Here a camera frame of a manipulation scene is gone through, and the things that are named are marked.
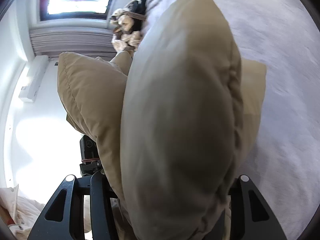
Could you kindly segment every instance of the bed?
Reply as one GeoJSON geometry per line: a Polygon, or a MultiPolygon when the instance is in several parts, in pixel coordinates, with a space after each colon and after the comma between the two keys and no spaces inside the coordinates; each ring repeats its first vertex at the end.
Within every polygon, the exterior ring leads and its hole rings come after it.
{"type": "MultiPolygon", "coordinates": [[[[144,34],[174,1],[147,1],[144,34]]],[[[241,56],[268,67],[259,135],[239,174],[250,176],[296,240],[320,203],[319,30],[300,0],[214,1],[241,56]]]]}

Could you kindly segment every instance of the white garment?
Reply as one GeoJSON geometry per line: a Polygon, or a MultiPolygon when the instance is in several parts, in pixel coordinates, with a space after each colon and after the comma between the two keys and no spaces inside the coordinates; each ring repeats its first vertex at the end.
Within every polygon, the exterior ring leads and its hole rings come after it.
{"type": "Polygon", "coordinates": [[[18,190],[19,185],[14,188],[0,188],[0,205],[8,210],[15,223],[8,226],[11,232],[18,240],[27,240],[45,205],[18,196],[18,190]]]}

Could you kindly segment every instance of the window frame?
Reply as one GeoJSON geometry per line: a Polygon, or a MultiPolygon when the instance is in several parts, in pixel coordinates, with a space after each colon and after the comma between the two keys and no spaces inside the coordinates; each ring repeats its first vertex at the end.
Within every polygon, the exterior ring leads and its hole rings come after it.
{"type": "Polygon", "coordinates": [[[66,12],[59,14],[49,14],[48,5],[49,0],[40,0],[40,21],[54,20],[54,19],[66,19],[66,18],[89,18],[89,19],[107,19],[108,11],[111,6],[112,0],[109,0],[105,13],[95,12],[66,12]]]}

